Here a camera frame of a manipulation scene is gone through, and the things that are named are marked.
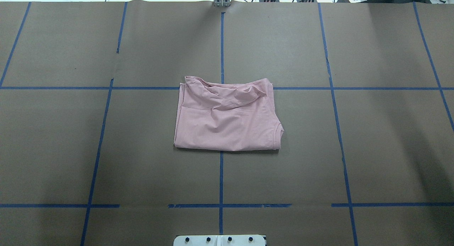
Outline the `pink Snoopy t-shirt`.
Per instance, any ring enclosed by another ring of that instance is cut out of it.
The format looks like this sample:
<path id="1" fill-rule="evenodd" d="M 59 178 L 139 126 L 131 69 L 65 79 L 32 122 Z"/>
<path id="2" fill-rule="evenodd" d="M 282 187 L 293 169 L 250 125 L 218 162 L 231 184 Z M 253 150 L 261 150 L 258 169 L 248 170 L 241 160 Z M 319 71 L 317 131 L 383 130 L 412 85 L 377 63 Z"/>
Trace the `pink Snoopy t-shirt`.
<path id="1" fill-rule="evenodd" d="M 217 84 L 186 76 L 179 85 L 174 146 L 223 152 L 279 150 L 284 128 L 273 84 Z"/>

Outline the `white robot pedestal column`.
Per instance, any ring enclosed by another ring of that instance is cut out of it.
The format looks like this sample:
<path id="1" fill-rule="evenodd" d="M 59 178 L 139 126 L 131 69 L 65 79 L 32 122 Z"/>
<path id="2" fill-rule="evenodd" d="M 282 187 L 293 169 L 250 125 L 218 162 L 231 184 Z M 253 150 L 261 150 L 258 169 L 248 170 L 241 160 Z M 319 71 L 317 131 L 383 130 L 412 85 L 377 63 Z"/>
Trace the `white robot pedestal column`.
<path id="1" fill-rule="evenodd" d="M 174 246 L 267 246 L 266 236 L 245 235 L 188 235 L 177 236 Z"/>

